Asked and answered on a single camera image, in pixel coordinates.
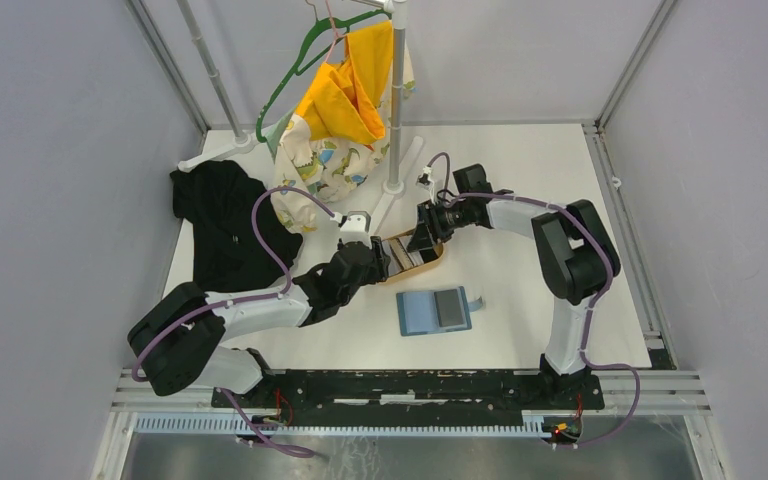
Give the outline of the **oval wooden card tray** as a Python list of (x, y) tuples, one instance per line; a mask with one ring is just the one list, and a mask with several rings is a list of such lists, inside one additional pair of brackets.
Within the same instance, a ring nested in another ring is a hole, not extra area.
[(417, 276), (435, 267), (441, 261), (445, 252), (443, 244), (413, 252), (407, 249), (414, 233), (415, 230), (411, 229), (382, 240), (384, 253), (390, 259), (384, 284), (393, 284)]

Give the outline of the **blue card holder wallet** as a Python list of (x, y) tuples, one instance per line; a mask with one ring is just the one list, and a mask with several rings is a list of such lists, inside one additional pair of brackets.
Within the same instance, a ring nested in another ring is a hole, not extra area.
[[(468, 311), (467, 325), (460, 329), (443, 330), (438, 326), (435, 312), (434, 293), (452, 288), (462, 289), (464, 309)], [(438, 290), (413, 290), (396, 294), (400, 334), (403, 337), (444, 334), (472, 329), (471, 314), (484, 308), (482, 296), (470, 297), (463, 287), (451, 287)]]

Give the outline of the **dark credit card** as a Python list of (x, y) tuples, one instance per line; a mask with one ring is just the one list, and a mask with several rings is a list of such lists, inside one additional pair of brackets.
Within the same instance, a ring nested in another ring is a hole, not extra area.
[(468, 311), (464, 309), (460, 287), (436, 291), (433, 297), (440, 329), (460, 329), (467, 325)]

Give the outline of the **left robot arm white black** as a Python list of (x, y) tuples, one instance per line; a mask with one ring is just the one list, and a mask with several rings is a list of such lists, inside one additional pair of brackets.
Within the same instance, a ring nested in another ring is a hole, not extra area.
[(250, 407), (266, 405), (274, 381), (254, 350), (224, 347), (236, 337), (274, 328), (301, 328), (334, 317), (358, 290), (388, 279), (383, 241), (340, 244), (327, 263), (288, 287), (243, 293), (205, 292), (196, 283), (175, 287), (128, 333), (136, 355), (132, 378), (158, 396), (195, 385), (228, 390)]

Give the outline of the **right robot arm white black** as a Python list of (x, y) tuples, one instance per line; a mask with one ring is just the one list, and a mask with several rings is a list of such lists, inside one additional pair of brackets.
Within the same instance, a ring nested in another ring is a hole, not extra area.
[(542, 278), (554, 296), (537, 392), (545, 405), (562, 408), (577, 396), (593, 370), (587, 345), (594, 310), (621, 271), (614, 244), (589, 200), (562, 206), (494, 190), (480, 164), (458, 169), (453, 177), (457, 195), (437, 194), (418, 206), (407, 249), (430, 250), (467, 226), (534, 240)]

